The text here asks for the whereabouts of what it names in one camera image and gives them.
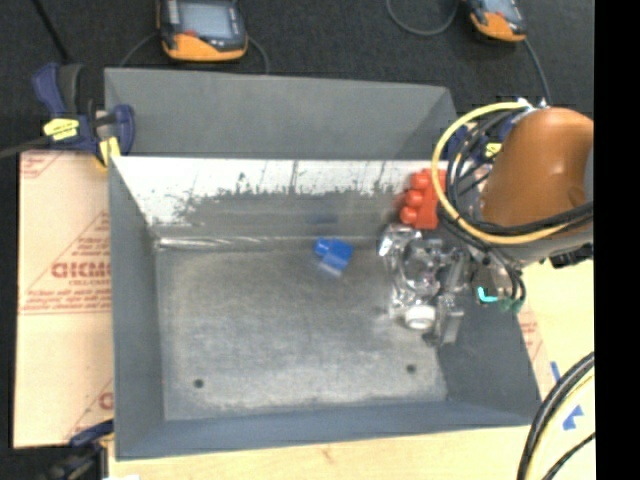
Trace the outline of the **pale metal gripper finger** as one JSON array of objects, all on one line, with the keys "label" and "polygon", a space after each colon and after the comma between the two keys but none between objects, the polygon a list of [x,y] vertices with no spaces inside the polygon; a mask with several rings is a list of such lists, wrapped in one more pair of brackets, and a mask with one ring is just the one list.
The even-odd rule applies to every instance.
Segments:
[{"label": "pale metal gripper finger", "polygon": [[430,346],[453,344],[464,318],[464,308],[455,295],[440,295],[436,303],[436,319],[431,331],[423,335]]},{"label": "pale metal gripper finger", "polygon": [[442,256],[442,265],[437,274],[441,293],[460,293],[468,283],[469,255],[455,250]]}]

